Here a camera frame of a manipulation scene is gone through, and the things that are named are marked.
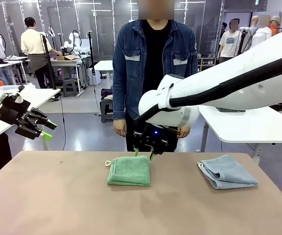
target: white t-shirt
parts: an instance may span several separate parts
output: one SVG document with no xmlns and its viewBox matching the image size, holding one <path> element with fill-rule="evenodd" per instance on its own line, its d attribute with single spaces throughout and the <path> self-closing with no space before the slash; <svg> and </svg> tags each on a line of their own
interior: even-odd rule
<svg viewBox="0 0 282 235">
<path fill-rule="evenodd" d="M 237 53 L 236 47 L 238 44 L 239 32 L 239 30 L 234 33 L 230 33 L 229 31 L 224 32 L 219 43 L 223 46 L 220 57 L 234 57 L 234 54 Z"/>
<path fill-rule="evenodd" d="M 22 51 L 24 54 L 44 54 L 45 48 L 43 45 L 42 35 L 43 33 L 34 30 L 33 28 L 28 28 L 22 34 Z M 50 51 L 52 49 L 51 45 L 47 39 L 47 48 Z"/>
<path fill-rule="evenodd" d="M 272 30 L 269 27 L 259 28 L 252 38 L 251 48 L 257 46 L 258 44 L 266 41 L 272 37 Z"/>
</svg>

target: jacket collar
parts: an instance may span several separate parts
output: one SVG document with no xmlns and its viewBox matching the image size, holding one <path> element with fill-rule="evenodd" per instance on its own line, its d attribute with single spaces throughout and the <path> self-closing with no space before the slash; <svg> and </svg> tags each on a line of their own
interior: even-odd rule
<svg viewBox="0 0 282 235">
<path fill-rule="evenodd" d="M 143 29 L 142 29 L 143 21 L 144 20 L 137 20 L 135 25 L 132 28 L 144 37 Z M 174 30 L 178 30 L 178 27 L 177 27 L 176 22 L 174 20 L 170 20 L 170 34 Z"/>
</svg>

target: cardboard box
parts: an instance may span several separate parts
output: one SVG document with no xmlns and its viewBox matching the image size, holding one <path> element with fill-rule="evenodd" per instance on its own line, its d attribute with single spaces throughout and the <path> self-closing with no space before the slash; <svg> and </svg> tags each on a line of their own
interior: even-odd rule
<svg viewBox="0 0 282 235">
<path fill-rule="evenodd" d="M 63 60 L 76 60 L 78 59 L 79 56 L 77 55 L 67 55 L 67 56 L 57 56 L 58 61 L 63 61 Z"/>
</svg>

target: mannequin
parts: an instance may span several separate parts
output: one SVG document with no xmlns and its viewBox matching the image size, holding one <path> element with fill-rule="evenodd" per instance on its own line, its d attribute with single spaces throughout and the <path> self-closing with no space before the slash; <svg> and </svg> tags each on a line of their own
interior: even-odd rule
<svg viewBox="0 0 282 235">
<path fill-rule="evenodd" d="M 276 34 L 279 33 L 277 27 L 280 25 L 281 23 L 281 19 L 279 16 L 273 16 L 272 19 L 270 20 L 271 24 L 270 24 L 270 29 L 272 30 L 272 36 L 275 36 Z"/>
<path fill-rule="evenodd" d="M 258 25 L 259 22 L 259 17 L 258 16 L 253 16 L 251 20 L 251 27 L 250 27 L 250 35 L 248 37 L 248 41 L 244 41 L 244 44 L 247 44 L 246 48 L 244 49 L 244 52 L 246 52 L 248 49 L 251 48 L 252 46 L 252 38 L 254 34 L 256 33 L 257 29 L 259 28 Z"/>
<path fill-rule="evenodd" d="M 272 37 L 272 30 L 269 28 L 269 22 L 269 15 L 261 15 L 259 17 L 260 28 L 255 32 L 255 35 L 252 37 L 251 48 Z"/>
</svg>

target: brown table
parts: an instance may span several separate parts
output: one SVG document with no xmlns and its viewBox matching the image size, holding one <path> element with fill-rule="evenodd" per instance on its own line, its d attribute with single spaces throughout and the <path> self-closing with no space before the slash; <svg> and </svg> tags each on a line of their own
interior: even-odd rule
<svg viewBox="0 0 282 235">
<path fill-rule="evenodd" d="M 257 188 L 214 190 L 197 162 L 222 153 L 164 153 L 151 187 L 108 186 L 105 161 L 127 155 L 19 153 L 0 171 L 0 235 L 282 234 L 282 193 L 248 155 L 232 154 Z"/>
</svg>

